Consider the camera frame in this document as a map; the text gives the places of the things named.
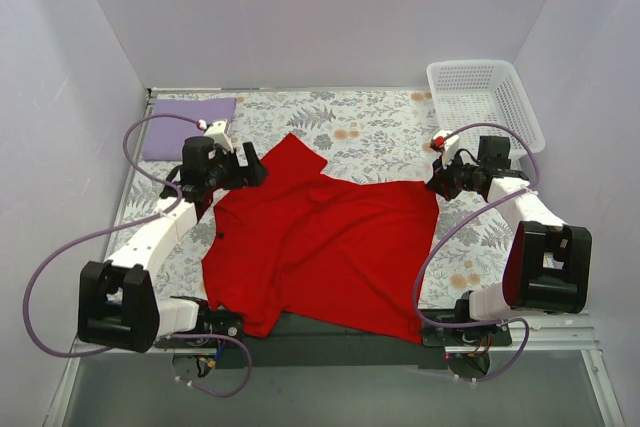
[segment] floral pattern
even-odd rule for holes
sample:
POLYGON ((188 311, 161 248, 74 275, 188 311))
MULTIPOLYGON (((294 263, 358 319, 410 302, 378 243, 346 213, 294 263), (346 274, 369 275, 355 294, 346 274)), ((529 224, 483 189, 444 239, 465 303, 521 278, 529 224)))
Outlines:
MULTIPOLYGON (((159 98, 204 100, 236 96, 233 93, 164 94, 159 98)), ((431 177, 436 154, 429 139, 439 130, 433 101, 415 91, 250 91, 238 93, 231 126, 235 145, 251 141, 264 155, 288 133, 295 134, 328 160, 331 177, 370 184, 431 177)), ((175 162, 141 162, 145 170, 164 177, 175 162)), ((135 175, 122 221, 154 211, 159 185, 135 175)), ((214 202, 224 192, 216 192, 214 202)), ((440 217, 434 245, 456 223, 484 204, 475 194, 462 193, 450 202, 438 199, 440 217)), ((120 232, 116 248, 133 234, 120 232)), ((449 308, 468 289, 500 281, 512 234, 495 211, 463 228, 436 255, 424 277, 420 305, 449 308)), ((170 254, 155 280, 160 298, 205 295, 200 260, 215 239, 211 210, 170 254)))

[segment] red cloth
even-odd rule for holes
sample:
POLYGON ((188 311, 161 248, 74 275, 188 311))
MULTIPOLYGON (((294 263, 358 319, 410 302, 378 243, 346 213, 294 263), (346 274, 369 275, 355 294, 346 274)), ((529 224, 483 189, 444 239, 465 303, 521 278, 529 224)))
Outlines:
POLYGON ((415 277, 438 218, 424 182, 358 185, 289 134, 262 160, 258 188, 214 207, 218 235, 202 261, 212 306, 266 336, 282 311, 419 342, 415 277))

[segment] gray wall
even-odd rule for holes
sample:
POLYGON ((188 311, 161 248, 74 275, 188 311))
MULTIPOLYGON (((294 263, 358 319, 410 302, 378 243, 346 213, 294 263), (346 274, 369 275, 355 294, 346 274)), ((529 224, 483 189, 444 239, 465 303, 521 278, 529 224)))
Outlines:
POLYGON ((548 0, 516 60, 547 147, 540 191, 593 233, 588 307, 627 425, 640 425, 640 0, 548 0))
MULTIPOLYGON (((44 421, 65 362, 31 344, 20 305, 54 248, 113 221, 120 139, 145 92, 96 0, 0 0, 0 425, 44 421)), ((35 325, 69 349, 78 274, 103 241, 63 255, 36 286, 35 325)))
POLYGON ((424 85, 513 61, 545 0, 98 0, 147 87, 424 85))

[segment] folded purple towel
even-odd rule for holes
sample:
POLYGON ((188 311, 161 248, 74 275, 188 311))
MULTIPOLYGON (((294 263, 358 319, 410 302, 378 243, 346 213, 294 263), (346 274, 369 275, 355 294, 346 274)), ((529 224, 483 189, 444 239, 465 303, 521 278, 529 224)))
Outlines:
MULTIPOLYGON (((227 121, 227 132, 236 110, 236 99, 157 100, 154 114, 179 114, 208 123, 227 121)), ((149 122, 142 144, 144 160, 182 160, 184 139, 201 135, 192 124, 177 119, 155 119, 149 122)))

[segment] laundry basket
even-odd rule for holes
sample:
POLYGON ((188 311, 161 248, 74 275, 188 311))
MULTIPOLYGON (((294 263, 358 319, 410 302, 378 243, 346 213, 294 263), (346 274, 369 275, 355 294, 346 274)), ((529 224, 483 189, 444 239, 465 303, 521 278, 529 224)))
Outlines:
MULTIPOLYGON (((534 152, 544 149, 544 137, 516 69, 502 60, 434 62, 427 78, 440 127, 455 130, 475 122, 493 122, 510 128, 534 152)), ((460 147, 475 153, 480 135, 508 135, 478 127, 460 134, 460 147)), ((526 151, 511 137, 513 160, 526 151)))

